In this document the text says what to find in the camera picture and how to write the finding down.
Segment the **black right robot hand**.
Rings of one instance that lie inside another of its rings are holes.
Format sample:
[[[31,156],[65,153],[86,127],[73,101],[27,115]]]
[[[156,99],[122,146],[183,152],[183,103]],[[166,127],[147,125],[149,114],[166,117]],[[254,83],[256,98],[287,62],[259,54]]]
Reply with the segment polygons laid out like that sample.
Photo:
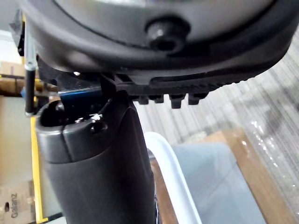
[[[267,71],[299,24],[296,0],[21,0],[40,78],[59,101],[37,144],[69,224],[156,224],[134,102],[173,109]]]

